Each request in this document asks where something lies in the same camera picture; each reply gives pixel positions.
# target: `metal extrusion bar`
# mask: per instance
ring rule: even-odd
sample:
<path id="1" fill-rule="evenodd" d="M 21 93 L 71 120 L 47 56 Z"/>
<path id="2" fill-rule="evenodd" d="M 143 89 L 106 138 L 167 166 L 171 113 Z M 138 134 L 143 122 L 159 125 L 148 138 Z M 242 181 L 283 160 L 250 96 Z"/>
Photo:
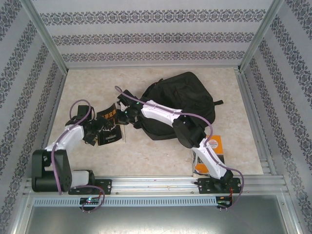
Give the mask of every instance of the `metal extrusion bar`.
<path id="1" fill-rule="evenodd" d="M 56 61 L 58 67 L 62 71 L 63 74 L 67 74 L 68 68 L 65 64 L 65 61 L 60 54 L 57 46 L 55 45 L 48 29 L 44 25 L 42 18 L 40 17 L 39 13 L 37 12 L 36 8 L 34 7 L 34 4 L 32 3 L 32 0 L 21 0 L 20 1 L 23 8 L 25 9 L 27 15 L 32 20 L 34 26 L 36 27 L 37 31 L 41 35 L 42 40 L 46 44 L 46 46 L 49 49 L 49 52 L 51 53 L 52 57 Z"/>
<path id="2" fill-rule="evenodd" d="M 19 209 L 14 219 L 11 234 L 24 234 L 27 229 L 31 211 L 34 207 L 34 197 L 23 196 L 21 198 Z"/>
<path id="3" fill-rule="evenodd" d="M 259 153 L 259 157 L 267 159 L 269 169 L 272 175 L 276 175 L 276 170 L 272 161 L 272 157 L 270 155 L 270 151 L 268 145 L 265 141 L 265 137 L 263 135 L 261 124 L 253 103 L 253 99 L 250 93 L 250 90 L 246 84 L 245 75 L 240 73 L 238 69 L 235 69 L 235 74 L 238 82 L 238 87 L 242 94 L 242 99 L 244 102 L 244 106 L 246 109 L 247 117 L 250 123 L 250 127 L 252 130 L 252 134 L 254 137 L 254 141 Z"/>
<path id="4" fill-rule="evenodd" d="M 258 45 L 260 44 L 261 40 L 263 39 L 265 33 L 267 32 L 270 24 L 272 23 L 273 19 L 275 18 L 276 13 L 278 12 L 279 8 L 283 4 L 283 0 L 273 0 L 271 6 L 269 7 L 263 21 L 261 22 L 260 27 L 258 28 L 255 36 L 253 37 L 252 42 L 250 43 L 240 65 L 240 71 L 243 72 L 251 58 L 254 56 Z"/>
<path id="5" fill-rule="evenodd" d="M 281 194 L 276 197 L 288 234 L 302 234 L 303 232 L 290 195 Z"/>
<path id="6" fill-rule="evenodd" d="M 34 207 L 78 207 L 79 197 L 37 197 Z M 86 204 L 95 207 L 98 204 Z M 103 207 L 217 206 L 215 196 L 106 197 Z"/>
<path id="7" fill-rule="evenodd" d="M 149 196 L 201 196 L 198 186 L 194 184 L 196 178 L 187 176 L 175 177 L 97 177 L 112 179 L 111 196 L 122 197 L 149 197 Z M 279 195 L 281 191 L 288 193 L 286 182 L 282 175 L 246 175 L 245 187 L 242 195 Z M 31 189 L 31 179 L 27 179 L 23 192 L 24 196 L 55 197 L 57 193 L 34 193 Z M 209 194 L 220 196 L 228 194 Z M 63 194 L 62 197 L 81 197 L 79 195 Z"/>

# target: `black book cover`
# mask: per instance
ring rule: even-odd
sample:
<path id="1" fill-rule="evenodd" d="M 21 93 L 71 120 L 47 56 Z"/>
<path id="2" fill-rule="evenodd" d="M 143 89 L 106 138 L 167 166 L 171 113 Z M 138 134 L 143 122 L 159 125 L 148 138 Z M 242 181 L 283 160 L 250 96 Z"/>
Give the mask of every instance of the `black book cover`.
<path id="1" fill-rule="evenodd" d="M 120 125 L 117 123 L 117 109 L 116 105 L 113 104 L 110 108 L 98 112 L 97 118 L 105 118 L 107 121 L 106 125 L 97 135 L 98 145 L 106 145 L 109 143 L 116 142 L 122 138 Z"/>

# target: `metal panel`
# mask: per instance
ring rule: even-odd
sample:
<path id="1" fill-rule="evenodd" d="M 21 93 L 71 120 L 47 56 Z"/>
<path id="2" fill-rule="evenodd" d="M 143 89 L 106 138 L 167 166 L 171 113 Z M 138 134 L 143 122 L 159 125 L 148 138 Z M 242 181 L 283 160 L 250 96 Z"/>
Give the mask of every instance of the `metal panel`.
<path id="1" fill-rule="evenodd" d="M 237 207 L 106 207 L 84 214 L 74 207 L 34 207 L 28 234 L 283 234 L 276 196 L 245 196 Z"/>

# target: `striped wallpaper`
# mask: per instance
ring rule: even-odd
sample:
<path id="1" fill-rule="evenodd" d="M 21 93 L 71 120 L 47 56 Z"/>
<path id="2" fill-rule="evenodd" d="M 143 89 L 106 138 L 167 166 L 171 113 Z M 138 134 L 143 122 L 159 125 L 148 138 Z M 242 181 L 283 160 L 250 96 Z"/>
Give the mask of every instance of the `striped wallpaper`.
<path id="1" fill-rule="evenodd" d="M 0 234 L 42 148 L 64 75 L 18 0 L 0 0 Z"/>
<path id="2" fill-rule="evenodd" d="M 69 68 L 238 65 L 272 0 L 35 0 Z"/>
<path id="3" fill-rule="evenodd" d="M 311 17 L 311 0 L 284 1 L 245 71 L 303 233 L 312 233 Z"/>

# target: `backpack strap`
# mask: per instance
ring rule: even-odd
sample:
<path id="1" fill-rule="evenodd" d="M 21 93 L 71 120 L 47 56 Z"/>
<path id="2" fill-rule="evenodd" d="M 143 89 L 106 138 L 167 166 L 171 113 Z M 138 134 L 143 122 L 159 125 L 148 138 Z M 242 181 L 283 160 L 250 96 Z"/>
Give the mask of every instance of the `backpack strap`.
<path id="1" fill-rule="evenodd" d="M 223 104 L 223 100 L 219 100 L 219 101 L 214 101 L 214 105 L 217 106 L 217 105 L 221 105 Z"/>

